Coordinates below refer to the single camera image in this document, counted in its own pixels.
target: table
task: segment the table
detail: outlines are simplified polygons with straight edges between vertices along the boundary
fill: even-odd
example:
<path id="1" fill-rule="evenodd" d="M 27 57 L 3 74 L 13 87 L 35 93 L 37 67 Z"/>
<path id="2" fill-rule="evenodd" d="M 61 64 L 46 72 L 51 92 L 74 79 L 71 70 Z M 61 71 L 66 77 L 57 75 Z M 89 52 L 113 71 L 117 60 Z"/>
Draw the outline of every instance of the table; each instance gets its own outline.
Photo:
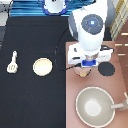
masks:
<path id="1" fill-rule="evenodd" d="M 65 128 L 66 72 L 55 68 L 55 47 L 68 27 L 68 17 L 9 17 L 0 50 L 0 128 Z M 104 40 L 111 40 L 109 28 Z M 75 41 L 70 32 L 63 35 L 57 51 L 57 65 L 66 67 L 65 42 Z M 16 74 L 8 74 L 12 52 L 18 53 Z M 53 70 L 46 77 L 32 69 L 35 60 L 47 57 Z"/>
<path id="2" fill-rule="evenodd" d="M 66 53 L 69 45 L 74 43 L 76 42 L 66 43 Z M 78 93 L 88 86 L 96 86 L 106 90 L 112 96 L 115 103 L 120 103 L 125 100 L 124 92 L 126 92 L 126 87 L 117 50 L 115 48 L 115 42 L 104 41 L 103 44 L 114 48 L 114 53 L 112 53 L 112 58 L 110 60 L 115 67 L 115 73 L 113 76 L 102 76 L 98 72 L 98 67 L 93 68 L 91 73 L 85 78 L 79 77 L 73 69 L 66 71 L 66 128 L 90 128 L 79 119 L 75 110 L 75 100 Z M 114 120 L 105 128 L 127 128 L 127 119 L 128 110 L 123 112 L 116 110 Z"/>

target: black mat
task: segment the black mat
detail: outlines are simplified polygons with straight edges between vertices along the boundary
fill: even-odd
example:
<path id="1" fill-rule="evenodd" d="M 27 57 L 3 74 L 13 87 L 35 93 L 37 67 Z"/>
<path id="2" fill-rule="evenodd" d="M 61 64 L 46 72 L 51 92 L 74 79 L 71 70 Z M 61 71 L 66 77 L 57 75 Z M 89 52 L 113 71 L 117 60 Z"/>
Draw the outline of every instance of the black mat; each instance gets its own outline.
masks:
<path id="1" fill-rule="evenodd" d="M 56 43 L 67 28 L 67 17 L 10 17 L 0 50 L 0 128 L 66 128 L 66 72 L 54 65 Z M 73 41 L 69 31 L 62 38 L 57 62 L 65 68 L 65 42 Z M 12 52 L 18 52 L 16 74 L 6 72 Z M 37 76 L 35 60 L 47 57 L 52 72 Z"/>

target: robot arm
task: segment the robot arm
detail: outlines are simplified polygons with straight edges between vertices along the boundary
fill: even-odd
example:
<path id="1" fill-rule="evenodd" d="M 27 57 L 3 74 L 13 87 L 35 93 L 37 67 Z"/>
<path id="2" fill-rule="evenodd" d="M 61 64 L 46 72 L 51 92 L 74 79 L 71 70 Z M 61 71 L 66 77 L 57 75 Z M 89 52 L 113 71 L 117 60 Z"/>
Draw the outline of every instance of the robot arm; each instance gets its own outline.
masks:
<path id="1" fill-rule="evenodd" d="M 69 16 L 69 30 L 78 43 L 71 45 L 68 51 L 68 63 L 95 62 L 82 67 L 97 66 L 98 62 L 109 61 L 113 49 L 100 51 L 103 42 L 105 21 L 107 18 L 107 0 L 74 10 Z"/>

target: round plate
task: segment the round plate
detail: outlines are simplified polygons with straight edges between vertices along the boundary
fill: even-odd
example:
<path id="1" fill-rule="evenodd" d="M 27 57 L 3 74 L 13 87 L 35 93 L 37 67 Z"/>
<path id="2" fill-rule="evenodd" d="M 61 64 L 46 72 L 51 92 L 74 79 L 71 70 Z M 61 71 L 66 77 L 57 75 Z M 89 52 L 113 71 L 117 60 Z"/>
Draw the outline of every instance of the round plate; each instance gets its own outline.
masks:
<path id="1" fill-rule="evenodd" d="M 45 76 L 52 70 L 52 62 L 47 58 L 40 58 L 33 64 L 34 72 L 39 76 Z"/>
<path id="2" fill-rule="evenodd" d="M 105 127 L 115 116 L 112 97 L 103 89 L 88 87 L 76 98 L 76 111 L 80 119 L 91 127 Z"/>

